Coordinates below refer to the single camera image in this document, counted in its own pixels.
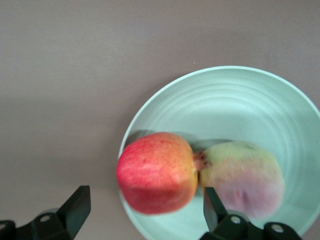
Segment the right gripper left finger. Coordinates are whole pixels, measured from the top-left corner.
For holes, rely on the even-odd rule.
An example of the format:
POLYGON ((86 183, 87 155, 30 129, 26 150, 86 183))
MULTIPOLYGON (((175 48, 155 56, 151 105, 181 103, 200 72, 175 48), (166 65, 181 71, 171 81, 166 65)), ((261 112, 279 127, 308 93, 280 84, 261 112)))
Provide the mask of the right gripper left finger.
POLYGON ((56 211, 47 211, 16 227, 13 220, 0 221, 2 240, 73 240, 91 212, 91 191, 81 185, 56 211))

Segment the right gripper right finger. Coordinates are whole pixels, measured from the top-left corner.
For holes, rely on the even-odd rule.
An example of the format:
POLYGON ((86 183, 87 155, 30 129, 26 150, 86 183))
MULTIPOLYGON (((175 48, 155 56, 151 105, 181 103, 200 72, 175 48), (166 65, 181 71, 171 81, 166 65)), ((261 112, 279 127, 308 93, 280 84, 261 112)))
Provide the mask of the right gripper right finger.
POLYGON ((281 222, 255 226, 242 212, 226 210, 215 189, 204 188, 203 214, 208 226, 202 240, 300 240, 298 233, 281 222))

